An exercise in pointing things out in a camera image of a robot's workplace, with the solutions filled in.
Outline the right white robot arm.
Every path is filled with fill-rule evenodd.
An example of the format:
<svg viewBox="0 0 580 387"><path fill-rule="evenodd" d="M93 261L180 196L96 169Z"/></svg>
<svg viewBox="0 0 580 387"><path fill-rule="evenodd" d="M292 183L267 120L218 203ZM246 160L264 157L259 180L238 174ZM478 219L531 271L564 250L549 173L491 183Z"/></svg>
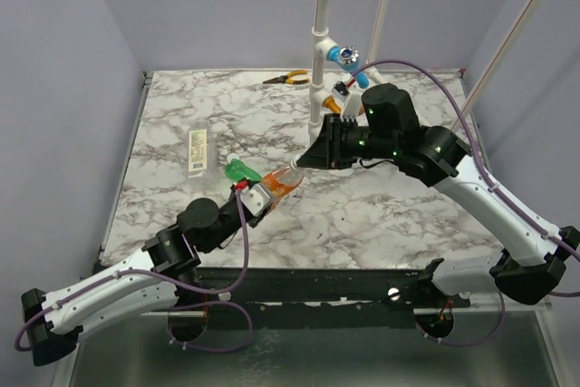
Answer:
<svg viewBox="0 0 580 387"><path fill-rule="evenodd" d="M541 218L483 167L473 149L442 126L426 127L408 117L366 126L327 114L318 137L297 164L306 169L349 169L356 160L388 160L404 175L462 206L501 244L494 256L435 260L417 296L435 307L450 295L498 291L534 305L556 287L566 260L578 256L579 232Z"/></svg>

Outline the orange label tea bottle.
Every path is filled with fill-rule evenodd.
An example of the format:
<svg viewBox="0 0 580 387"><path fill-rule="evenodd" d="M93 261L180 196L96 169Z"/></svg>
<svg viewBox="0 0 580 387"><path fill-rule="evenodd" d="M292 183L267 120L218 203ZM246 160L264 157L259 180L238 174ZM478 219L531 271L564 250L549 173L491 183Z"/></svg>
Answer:
<svg viewBox="0 0 580 387"><path fill-rule="evenodd" d="M292 168L290 162L284 167L266 174L261 182L266 185L278 203L290 192L296 189L304 179L304 171L298 166Z"/></svg>

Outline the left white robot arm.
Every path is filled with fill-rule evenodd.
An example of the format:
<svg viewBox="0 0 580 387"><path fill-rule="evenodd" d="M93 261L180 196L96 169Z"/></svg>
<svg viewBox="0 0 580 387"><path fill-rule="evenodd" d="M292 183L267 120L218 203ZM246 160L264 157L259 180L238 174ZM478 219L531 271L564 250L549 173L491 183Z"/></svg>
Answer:
<svg viewBox="0 0 580 387"><path fill-rule="evenodd" d="M220 296L245 280L249 266L248 230L277 205L255 188L234 188L228 201L193 200L163 228L121 261L82 281L52 292L33 288L21 296L24 324L14 348L30 353L36 366L72 353L90 334L134 315L155 310L189 310L222 305ZM237 279L222 288L198 282L200 255L220 248L240 233L243 263Z"/></svg>

